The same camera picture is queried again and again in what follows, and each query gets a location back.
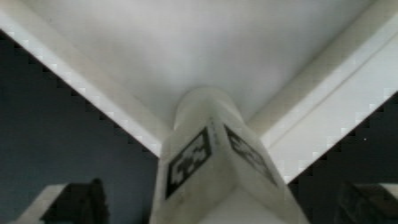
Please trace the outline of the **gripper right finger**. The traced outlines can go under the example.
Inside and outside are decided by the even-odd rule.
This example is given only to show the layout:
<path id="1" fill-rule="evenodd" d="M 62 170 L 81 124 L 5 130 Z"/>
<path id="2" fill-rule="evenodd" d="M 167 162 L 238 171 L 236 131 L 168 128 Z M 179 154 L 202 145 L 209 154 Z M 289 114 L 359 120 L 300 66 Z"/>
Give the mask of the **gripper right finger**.
<path id="1" fill-rule="evenodd" d="M 343 183 L 334 224 L 398 224 L 398 183 Z"/>

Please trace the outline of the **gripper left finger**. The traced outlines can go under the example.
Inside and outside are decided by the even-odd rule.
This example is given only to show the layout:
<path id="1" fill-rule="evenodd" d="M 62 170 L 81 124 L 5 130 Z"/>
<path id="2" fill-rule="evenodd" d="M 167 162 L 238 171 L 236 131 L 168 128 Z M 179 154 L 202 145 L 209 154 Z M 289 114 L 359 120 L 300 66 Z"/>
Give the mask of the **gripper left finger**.
<path id="1" fill-rule="evenodd" d="M 14 224 L 108 224 L 110 212 L 101 179 L 48 185 Z"/>

